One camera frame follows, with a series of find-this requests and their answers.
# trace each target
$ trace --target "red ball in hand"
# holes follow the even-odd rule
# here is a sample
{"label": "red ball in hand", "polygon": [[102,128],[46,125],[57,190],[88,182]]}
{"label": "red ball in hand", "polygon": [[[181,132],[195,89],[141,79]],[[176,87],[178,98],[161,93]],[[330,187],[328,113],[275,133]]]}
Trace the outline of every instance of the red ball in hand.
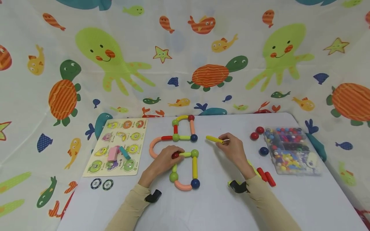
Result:
{"label": "red ball in hand", "polygon": [[256,132],[259,133],[259,134],[263,134],[265,132],[265,130],[264,130],[263,127],[257,127]]}
{"label": "red ball in hand", "polygon": [[176,159],[179,156],[180,156],[180,153],[179,152],[175,152],[174,154],[172,154],[171,158],[172,159]]}
{"label": "red ball in hand", "polygon": [[252,134],[250,135],[250,138],[251,138],[252,140],[256,140],[256,139],[258,139],[258,137],[259,137],[259,135],[258,135],[258,133],[257,133],[257,132],[252,132]]}

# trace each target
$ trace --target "green octopus print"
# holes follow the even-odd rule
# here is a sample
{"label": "green octopus print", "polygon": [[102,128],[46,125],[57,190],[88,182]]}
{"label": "green octopus print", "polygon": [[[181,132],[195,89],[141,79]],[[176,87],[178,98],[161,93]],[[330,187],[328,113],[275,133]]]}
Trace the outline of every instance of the green octopus print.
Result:
{"label": "green octopus print", "polygon": [[296,65],[301,61],[314,59],[311,54],[294,55],[305,35],[306,27],[300,23],[284,26],[272,33],[267,39],[262,53],[266,61],[266,70],[249,81],[245,88],[251,90],[266,78],[261,87],[261,92],[263,92],[274,74],[276,74],[276,83],[279,86],[283,82],[285,69],[289,70],[293,79],[299,79]]}
{"label": "green octopus print", "polygon": [[76,34],[75,41],[82,54],[104,70],[103,88],[105,91],[112,90],[112,81],[115,80],[120,91],[128,95],[125,85],[121,82],[123,79],[135,90],[143,92],[143,89],[132,80],[131,75],[149,86],[155,86],[152,81],[138,72],[140,69],[151,69],[152,66],[143,62],[126,63],[119,44],[107,32],[95,27],[87,27]]}

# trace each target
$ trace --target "table surface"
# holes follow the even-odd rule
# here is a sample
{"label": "table surface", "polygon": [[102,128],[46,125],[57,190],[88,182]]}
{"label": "table surface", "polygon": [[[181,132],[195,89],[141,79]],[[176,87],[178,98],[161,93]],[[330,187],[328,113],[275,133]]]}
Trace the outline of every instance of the table surface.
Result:
{"label": "table surface", "polygon": [[[58,231],[104,230],[125,196],[138,182],[141,173],[153,161],[148,153],[150,142],[158,137],[172,135],[172,120],[175,117],[149,118],[145,135],[139,171],[136,176],[101,177],[104,182],[112,179],[112,189],[93,190],[90,183],[93,177],[83,177],[71,199],[68,210]],[[256,141],[249,138],[256,127],[298,126],[291,114],[244,114],[222,116],[196,116],[195,131],[198,141],[163,141],[154,150],[159,153],[167,145],[177,145],[186,152],[199,150],[198,179],[201,186],[197,190],[180,191],[169,180],[169,172],[155,182],[152,192],[159,189],[160,199],[149,205],[139,219],[136,229],[140,231],[203,231],[203,230],[266,230],[247,194],[236,194],[227,187],[229,180],[243,181],[243,177],[218,150],[213,142],[205,140],[206,135],[219,136],[230,132],[243,141],[247,158],[255,168],[269,171],[277,186],[272,191],[297,221],[302,230],[356,230],[366,231],[361,218],[344,195],[324,163],[323,175],[287,176],[278,175],[271,162],[271,156],[262,157],[258,150],[266,146],[262,137]],[[190,134],[189,122],[179,124],[179,134]],[[186,158],[179,164],[179,181],[190,184],[192,161]]]}

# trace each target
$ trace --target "starfish print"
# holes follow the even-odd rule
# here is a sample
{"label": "starfish print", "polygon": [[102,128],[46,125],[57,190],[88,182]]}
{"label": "starfish print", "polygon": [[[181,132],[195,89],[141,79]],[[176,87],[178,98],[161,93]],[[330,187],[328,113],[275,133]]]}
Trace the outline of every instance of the starfish print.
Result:
{"label": "starfish print", "polygon": [[6,140],[6,136],[5,134],[3,133],[3,130],[9,125],[11,124],[11,121],[9,122],[5,122],[5,123],[0,123],[0,140],[3,140],[5,141]]}
{"label": "starfish print", "polygon": [[166,58],[168,59],[172,59],[169,55],[168,55],[168,49],[166,50],[162,50],[161,48],[155,46],[155,52],[157,53],[153,59],[155,58],[160,58],[161,59],[161,62],[164,63],[164,61],[166,60]]}
{"label": "starfish print", "polygon": [[345,53],[344,48],[348,45],[348,42],[342,42],[340,38],[336,38],[333,42],[333,44],[327,48],[325,48],[323,51],[330,50],[328,55],[331,55],[332,53],[339,51],[342,53]]}

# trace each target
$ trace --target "blue fish print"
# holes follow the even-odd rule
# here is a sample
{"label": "blue fish print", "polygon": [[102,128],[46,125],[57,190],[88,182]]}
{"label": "blue fish print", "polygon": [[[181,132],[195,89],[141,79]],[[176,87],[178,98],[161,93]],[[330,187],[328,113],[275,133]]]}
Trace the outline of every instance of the blue fish print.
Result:
{"label": "blue fish print", "polygon": [[197,107],[194,107],[194,109],[201,109],[203,112],[199,115],[227,115],[227,111],[222,108],[208,108],[208,104],[205,103],[204,105],[201,105],[200,103],[196,104]]}
{"label": "blue fish print", "polygon": [[335,2],[336,0],[296,0],[296,1],[306,6],[313,6],[319,3],[322,3],[321,6],[326,6]]}
{"label": "blue fish print", "polygon": [[313,77],[319,82],[320,85],[322,85],[323,82],[325,82],[325,80],[329,77],[329,75],[325,73],[318,73]]}
{"label": "blue fish print", "polygon": [[80,9],[90,10],[99,7],[100,11],[108,10],[112,5],[112,0],[57,0],[66,6]]}
{"label": "blue fish print", "polygon": [[104,125],[107,120],[113,119],[113,116],[108,113],[102,113],[98,116],[95,122],[95,128],[92,123],[89,124],[89,130],[85,132],[87,135],[87,140],[90,140],[91,135],[95,132],[95,137],[98,140],[101,132],[103,131]]}
{"label": "blue fish print", "polygon": [[228,96],[225,97],[225,100],[223,100],[223,102],[225,103],[226,101],[229,101],[231,98],[232,98],[232,96],[228,95]]}
{"label": "blue fish print", "polygon": [[46,136],[44,133],[42,133],[37,141],[38,152],[42,152],[47,146],[51,145],[52,143],[53,140]]}
{"label": "blue fish print", "polygon": [[325,146],[312,135],[313,133],[319,131],[319,127],[313,125],[312,119],[310,119],[310,122],[306,120],[305,124],[309,132],[309,133],[306,133],[308,139],[311,141],[313,147],[315,148],[320,158],[323,160],[323,162],[325,162],[327,159]]}
{"label": "blue fish print", "polygon": [[350,142],[343,142],[343,143],[337,143],[335,142],[335,146],[339,146],[343,148],[344,150],[352,150],[353,145]]}
{"label": "blue fish print", "polygon": [[95,107],[94,107],[94,109],[95,109],[95,108],[97,108],[97,107],[98,107],[98,105],[100,104],[100,100],[98,100],[98,99],[94,99],[94,100],[92,101],[92,103],[95,105]]}
{"label": "blue fish print", "polygon": [[179,86],[179,78],[178,77],[172,77],[168,83],[168,85],[174,85],[174,86]]}

